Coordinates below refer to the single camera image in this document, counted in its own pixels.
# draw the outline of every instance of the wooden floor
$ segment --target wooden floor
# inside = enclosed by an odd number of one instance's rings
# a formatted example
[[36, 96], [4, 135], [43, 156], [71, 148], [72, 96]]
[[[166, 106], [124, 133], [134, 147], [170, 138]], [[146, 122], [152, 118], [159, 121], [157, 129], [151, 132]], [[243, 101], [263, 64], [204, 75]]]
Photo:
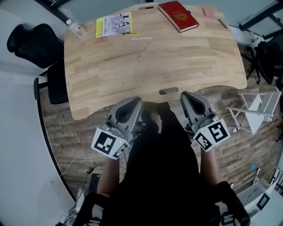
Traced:
[[[239, 46], [241, 53], [249, 55], [243, 46]], [[243, 59], [246, 73], [251, 67], [250, 63]], [[246, 90], [251, 91], [272, 91], [275, 86], [268, 85], [265, 80], [261, 78], [261, 83], [257, 85], [254, 74], [248, 80]], [[233, 105], [241, 106], [241, 100], [237, 95], [237, 91], [230, 87], [210, 87], [199, 90], [197, 92], [206, 98], [211, 107], [219, 116], [228, 113], [226, 106]], [[103, 169], [105, 157], [90, 148], [96, 128], [101, 126], [103, 120], [106, 118], [109, 108], [103, 109], [92, 114], [84, 120], [76, 121], [72, 118], [69, 104], [51, 105], [48, 99], [48, 91], [46, 88], [40, 91], [42, 113], [44, 123], [49, 137], [54, 156], [64, 172], [68, 164], [79, 154], [86, 154], [93, 160], [96, 167], [96, 173], [101, 173]], [[181, 124], [185, 125], [187, 120], [182, 111], [180, 101], [169, 103], [172, 111], [177, 115]], [[224, 117], [226, 124], [229, 124], [231, 117]], [[246, 125], [245, 119], [242, 121], [242, 126]], [[281, 123], [279, 116], [279, 107], [276, 107], [275, 117], [272, 122], [264, 122], [255, 135], [251, 135], [243, 130], [231, 133], [231, 137], [223, 144], [216, 148], [217, 161], [224, 180], [229, 183], [234, 183], [234, 190], [236, 192], [250, 186], [256, 171], [249, 168], [250, 164], [254, 163], [256, 168], [260, 167], [260, 177], [269, 182], [274, 173], [274, 166], [282, 150], [282, 143], [276, 143], [275, 140], [279, 136], [279, 129], [276, 128]], [[200, 148], [196, 143], [192, 144], [195, 151], [198, 163], [200, 165]], [[170, 170], [174, 170], [174, 164], [178, 164], [179, 156], [174, 154], [170, 157]], [[79, 187], [85, 181], [86, 171], [90, 168], [91, 161], [85, 157], [80, 156], [69, 167], [64, 174], [64, 178], [69, 185], [72, 192], [76, 195]], [[120, 179], [126, 171], [125, 156], [120, 158]]]

